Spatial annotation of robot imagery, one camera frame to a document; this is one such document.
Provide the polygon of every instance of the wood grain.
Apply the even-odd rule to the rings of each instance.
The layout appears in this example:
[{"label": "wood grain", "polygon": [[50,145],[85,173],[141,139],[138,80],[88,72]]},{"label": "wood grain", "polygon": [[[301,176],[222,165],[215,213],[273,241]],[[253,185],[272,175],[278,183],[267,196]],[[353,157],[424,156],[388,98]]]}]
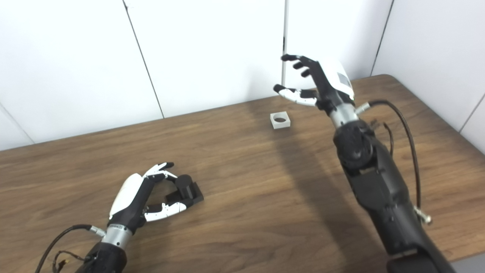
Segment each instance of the wood grain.
[{"label": "wood grain", "polygon": [[[357,104],[387,98],[406,116],[423,208],[434,217],[426,229],[438,247],[450,260],[484,251],[485,157],[394,78],[353,85]],[[269,114],[280,111],[291,128],[272,129]],[[391,126],[394,158],[414,198],[398,118],[385,107],[363,118]],[[0,272],[33,272],[68,226],[105,226],[123,181],[163,161],[190,174],[205,201],[139,229],[125,272],[385,272],[385,252],[340,169],[333,132],[323,112],[272,97],[0,152]],[[387,143],[386,131],[377,132]],[[156,188],[152,202],[164,190]],[[75,231],[54,250],[84,255],[97,240]]]}]

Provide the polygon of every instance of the black cable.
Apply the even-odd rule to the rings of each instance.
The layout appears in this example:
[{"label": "black cable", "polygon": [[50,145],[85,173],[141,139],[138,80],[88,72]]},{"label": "black cable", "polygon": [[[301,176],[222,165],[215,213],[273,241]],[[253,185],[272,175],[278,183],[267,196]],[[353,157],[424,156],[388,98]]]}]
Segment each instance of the black cable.
[{"label": "black cable", "polygon": [[90,225],[90,224],[76,224],[76,225],[66,229],[65,231],[61,232],[54,239],[54,241],[52,241],[52,243],[50,243],[49,247],[47,247],[46,251],[42,255],[42,258],[40,258],[39,265],[37,266],[35,273],[40,273],[40,270],[41,270],[42,266],[44,265],[44,262],[46,261],[47,255],[49,255],[49,252],[51,251],[51,249],[54,247],[54,245],[57,243],[57,241],[59,241],[64,235],[66,235],[67,233],[69,233],[73,230],[76,230],[76,229],[86,229],[86,230],[89,231],[91,229],[91,227],[92,227],[92,225]]},{"label": "black cable", "polygon": [[393,137],[392,131],[389,128],[389,126],[387,125],[387,123],[383,122],[382,125],[384,125],[384,128],[389,132],[389,142],[390,142],[390,145],[391,145],[389,154],[391,154],[391,157],[392,157],[392,154],[394,153],[394,137]]},{"label": "black cable", "polygon": [[67,250],[61,250],[59,251],[56,256],[54,257],[54,260],[52,261],[52,273],[59,273],[59,271],[61,271],[61,269],[64,267],[64,265],[66,264],[65,260],[61,261],[59,263],[59,268],[56,268],[56,265],[57,265],[57,258],[59,257],[60,254],[62,253],[66,253],[66,254],[69,254],[71,256],[73,256],[74,258],[80,260],[80,261],[85,261],[86,259],[84,259],[83,257],[79,256],[79,255],[76,255],[70,251],[67,251]]},{"label": "black cable", "polygon": [[406,131],[407,138],[409,139],[409,146],[411,147],[411,155],[413,157],[413,164],[414,164],[414,174],[416,176],[416,207],[421,208],[421,179],[420,179],[420,169],[418,166],[418,156],[416,155],[416,148],[414,147],[414,140],[411,135],[411,130],[409,129],[409,126],[407,125],[406,119],[404,118],[403,114],[399,111],[399,109],[393,105],[391,102],[387,100],[375,100],[375,101],[370,101],[368,102],[370,107],[376,106],[376,105],[387,105],[390,108],[396,112],[398,115],[399,119],[401,120],[404,130]]}]

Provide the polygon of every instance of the robotic arm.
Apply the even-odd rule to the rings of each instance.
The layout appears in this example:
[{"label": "robotic arm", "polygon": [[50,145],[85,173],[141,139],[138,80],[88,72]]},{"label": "robotic arm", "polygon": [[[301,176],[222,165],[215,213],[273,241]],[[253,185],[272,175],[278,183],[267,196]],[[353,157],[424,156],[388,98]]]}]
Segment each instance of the robotic arm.
[{"label": "robotic arm", "polygon": [[[56,259],[60,253],[67,253],[83,261],[76,273],[121,273],[127,263],[125,249],[138,228],[146,222],[167,218],[204,200],[197,183],[192,182],[190,176],[184,174],[177,177],[166,171],[173,165],[172,162],[157,164],[143,176],[135,173],[128,177],[113,202],[106,232],[86,224],[66,229],[47,248],[35,272],[40,272],[49,251],[63,235],[75,229],[85,229],[101,236],[101,241],[94,245],[85,258],[69,251],[59,251],[54,258],[52,271],[59,273],[65,261],[57,267]],[[155,184],[164,179],[174,183],[177,190],[167,195],[164,203],[146,205]]]},{"label": "robotic arm", "polygon": [[338,61],[320,66],[304,56],[286,54],[281,59],[298,60],[293,67],[306,67],[301,75],[311,76],[317,90],[298,92],[281,85],[275,85],[274,90],[293,102],[316,106],[331,118],[336,128],[333,141],[337,155],[357,202],[371,217],[387,253],[401,256],[388,261],[388,272],[455,273],[421,226],[430,219],[411,203],[408,188],[389,151],[358,117],[377,104],[395,106],[387,101],[373,101],[355,109],[352,86]]}]

